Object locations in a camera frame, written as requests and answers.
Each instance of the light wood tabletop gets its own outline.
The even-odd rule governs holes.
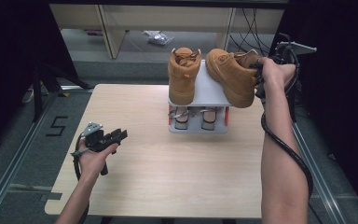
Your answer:
[[[261,217],[260,163],[263,106],[231,107],[227,133],[171,133],[168,86],[97,85],[52,189],[48,214],[61,212],[76,186],[76,139],[90,121],[105,133],[128,131],[109,156],[109,174],[100,176],[89,215],[113,217]]]

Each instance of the white plastic stand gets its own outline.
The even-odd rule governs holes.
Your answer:
[[[175,105],[168,99],[170,111],[175,110],[178,105]],[[170,118],[170,131],[172,133],[226,133],[227,132],[227,119],[228,109],[231,104],[228,102],[223,87],[220,83],[213,80],[205,67],[205,61],[201,61],[200,70],[196,78],[196,90],[193,102],[189,107],[189,115],[187,121],[187,129],[179,130],[175,128],[175,119]],[[204,130],[201,128],[202,114],[192,116],[191,111],[197,111],[205,106],[218,107],[216,112],[216,121],[214,122],[214,130]]]

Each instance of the sneaker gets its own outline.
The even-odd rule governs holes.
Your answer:
[[[193,102],[201,57],[200,50],[196,52],[188,48],[172,50],[168,64],[169,97],[172,103],[189,105]]]
[[[223,85],[225,96],[235,107],[245,108],[254,101],[257,69],[250,68],[250,65],[258,58],[254,49],[247,53],[213,49],[206,57],[208,74]]]

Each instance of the gray floor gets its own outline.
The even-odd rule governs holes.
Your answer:
[[[156,46],[147,42],[148,37],[142,31],[129,31],[121,46],[116,59],[108,58],[106,47],[101,36],[87,35],[82,30],[62,30],[71,57],[75,63],[79,77],[91,85],[98,83],[136,83],[136,84],[167,84],[166,66],[173,48],[189,47],[193,50],[201,49],[205,56],[215,48],[213,34],[207,33],[174,33],[162,32],[173,37],[168,46]],[[271,35],[260,35],[268,46],[272,41]],[[241,36],[233,35],[240,43]],[[248,42],[256,46],[252,36]],[[229,42],[227,51],[238,51],[238,47]],[[73,85],[60,79],[62,85]],[[73,92],[67,97],[57,97],[46,112],[36,137],[27,151],[26,157],[16,173],[4,200],[0,204],[0,223],[38,222],[51,223],[56,216],[46,215],[44,205],[46,197],[54,184],[60,164],[67,148],[75,134],[78,122],[90,98],[90,92]],[[44,102],[51,95],[44,96]],[[345,175],[336,162],[327,158],[328,147],[323,137],[319,135],[312,119],[304,106],[296,108],[297,125],[310,148],[316,164],[321,170],[324,181],[334,195],[338,208],[343,213],[347,223],[358,223],[358,197],[351,188]],[[0,179],[10,164],[23,136],[32,125],[34,115],[33,104],[25,104],[19,109],[14,119],[7,125],[1,136],[0,145]],[[65,126],[58,136],[48,136],[59,130],[51,128],[51,124]],[[324,203],[323,195],[317,189],[310,199],[309,223],[336,223],[329,216],[328,204]],[[100,217],[90,216],[86,223],[99,223]],[[159,218],[150,217],[115,217],[111,223],[160,223]],[[219,219],[179,218],[175,223],[221,223]],[[259,219],[239,219],[237,223],[260,223]]]

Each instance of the forearm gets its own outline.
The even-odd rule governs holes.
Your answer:
[[[266,95],[268,127],[299,155],[283,87],[266,85]],[[295,161],[267,134],[263,146],[261,175],[263,222],[306,222],[307,179]]]
[[[56,221],[57,224],[79,222],[89,203],[92,188],[96,180],[96,178],[86,178],[83,176],[80,178],[71,197],[62,209],[62,212]]]

